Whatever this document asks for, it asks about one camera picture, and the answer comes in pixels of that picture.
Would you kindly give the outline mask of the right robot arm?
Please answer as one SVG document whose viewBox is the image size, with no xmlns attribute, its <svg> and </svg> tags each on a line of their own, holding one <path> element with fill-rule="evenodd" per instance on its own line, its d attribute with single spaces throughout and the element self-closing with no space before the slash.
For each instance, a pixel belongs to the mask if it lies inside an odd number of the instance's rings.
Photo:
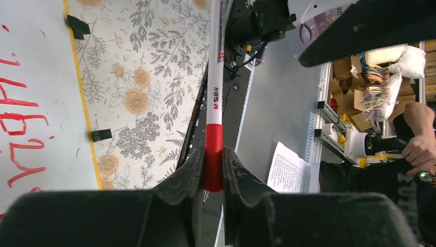
<svg viewBox="0 0 436 247">
<path fill-rule="evenodd" d="M 305 67 L 363 51 L 435 39 L 435 1 L 254 1 L 240 32 L 250 42 L 274 42 L 315 16 L 347 10 L 300 55 Z"/>
</svg>

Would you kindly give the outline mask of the person hand in background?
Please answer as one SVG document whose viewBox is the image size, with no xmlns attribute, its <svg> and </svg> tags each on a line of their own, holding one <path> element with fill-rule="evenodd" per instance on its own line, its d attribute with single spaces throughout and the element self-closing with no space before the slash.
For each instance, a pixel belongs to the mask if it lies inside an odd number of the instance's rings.
<svg viewBox="0 0 436 247">
<path fill-rule="evenodd" d="M 435 173 L 435 135 L 419 135 L 412 138 L 402 151 L 402 156 L 412 166 L 407 172 L 409 176 L 423 171 Z"/>
</svg>

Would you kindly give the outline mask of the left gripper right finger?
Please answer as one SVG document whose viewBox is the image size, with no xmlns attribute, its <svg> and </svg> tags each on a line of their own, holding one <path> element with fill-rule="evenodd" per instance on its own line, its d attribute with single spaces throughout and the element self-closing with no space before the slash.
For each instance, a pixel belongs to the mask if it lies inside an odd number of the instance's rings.
<svg viewBox="0 0 436 247">
<path fill-rule="evenodd" d="M 378 193 L 278 193 L 224 148 L 224 239 L 230 246 L 418 246 Z"/>
</svg>

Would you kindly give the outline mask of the yellow framed whiteboard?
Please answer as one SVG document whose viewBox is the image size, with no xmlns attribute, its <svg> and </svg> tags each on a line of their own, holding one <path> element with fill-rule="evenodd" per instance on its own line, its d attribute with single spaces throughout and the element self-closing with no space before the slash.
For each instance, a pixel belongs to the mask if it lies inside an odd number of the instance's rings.
<svg viewBox="0 0 436 247">
<path fill-rule="evenodd" d="M 97 190 L 66 1 L 1 1 L 1 216 L 30 192 Z"/>
</svg>

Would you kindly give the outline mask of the red marker cap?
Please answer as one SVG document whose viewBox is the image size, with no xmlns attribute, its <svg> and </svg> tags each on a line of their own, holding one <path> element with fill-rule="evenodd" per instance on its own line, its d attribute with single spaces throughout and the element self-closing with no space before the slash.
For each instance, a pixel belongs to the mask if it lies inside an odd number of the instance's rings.
<svg viewBox="0 0 436 247">
<path fill-rule="evenodd" d="M 203 189 L 209 192 L 220 192 L 223 190 L 223 126 L 208 124 L 205 134 Z"/>
</svg>

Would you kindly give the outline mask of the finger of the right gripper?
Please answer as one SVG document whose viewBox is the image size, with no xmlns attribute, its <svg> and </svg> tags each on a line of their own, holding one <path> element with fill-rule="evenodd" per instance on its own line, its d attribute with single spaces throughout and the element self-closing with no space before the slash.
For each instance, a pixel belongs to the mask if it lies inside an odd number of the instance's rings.
<svg viewBox="0 0 436 247">
<path fill-rule="evenodd" d="M 300 55 L 312 67 L 364 51 L 435 39 L 435 1 L 358 1 Z"/>
</svg>

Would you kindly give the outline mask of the red whiteboard marker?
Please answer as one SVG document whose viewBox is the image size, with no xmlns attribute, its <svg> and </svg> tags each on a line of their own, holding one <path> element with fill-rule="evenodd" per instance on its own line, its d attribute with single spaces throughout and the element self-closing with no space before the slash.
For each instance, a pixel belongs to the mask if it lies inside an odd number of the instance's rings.
<svg viewBox="0 0 436 247">
<path fill-rule="evenodd" d="M 211 1 L 206 125 L 222 125 L 226 1 Z"/>
</svg>

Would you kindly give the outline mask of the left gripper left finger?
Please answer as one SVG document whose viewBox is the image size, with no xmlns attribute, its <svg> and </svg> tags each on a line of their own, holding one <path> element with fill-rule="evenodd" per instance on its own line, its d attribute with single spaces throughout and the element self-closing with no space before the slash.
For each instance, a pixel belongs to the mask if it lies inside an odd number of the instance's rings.
<svg viewBox="0 0 436 247">
<path fill-rule="evenodd" d="M 1 220 L 1 246 L 199 246 L 203 158 L 194 150 L 149 190 L 25 194 Z"/>
</svg>

